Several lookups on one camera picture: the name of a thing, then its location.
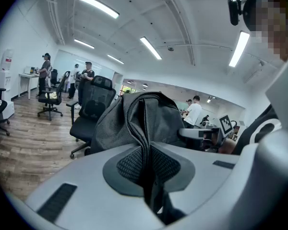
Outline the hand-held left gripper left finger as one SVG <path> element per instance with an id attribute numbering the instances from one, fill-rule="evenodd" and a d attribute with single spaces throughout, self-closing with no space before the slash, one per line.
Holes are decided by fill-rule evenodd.
<path id="1" fill-rule="evenodd" d="M 64 183 L 77 188 L 54 222 L 67 230 L 159 230 L 164 223 L 142 197 L 124 196 L 103 177 L 104 164 L 113 156 L 132 151 L 134 144 L 73 160 L 39 185 L 25 203 L 38 211 Z"/>

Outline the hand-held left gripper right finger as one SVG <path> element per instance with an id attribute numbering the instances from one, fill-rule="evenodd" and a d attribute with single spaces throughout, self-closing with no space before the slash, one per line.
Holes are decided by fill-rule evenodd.
<path id="1" fill-rule="evenodd" d="M 227 216 L 235 197 L 224 186 L 237 155 L 201 152 L 154 142 L 152 163 L 157 182 L 154 211 L 162 216 Z"/>

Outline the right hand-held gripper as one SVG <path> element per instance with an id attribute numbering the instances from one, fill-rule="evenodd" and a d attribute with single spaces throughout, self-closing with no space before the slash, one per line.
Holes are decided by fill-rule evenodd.
<path id="1" fill-rule="evenodd" d="M 205 120 L 200 124 L 201 129 L 181 128 L 180 136 L 185 138 L 204 138 L 200 151 L 218 153 L 226 138 L 233 132 L 233 125 L 228 114 L 214 118 L 212 122 Z"/>

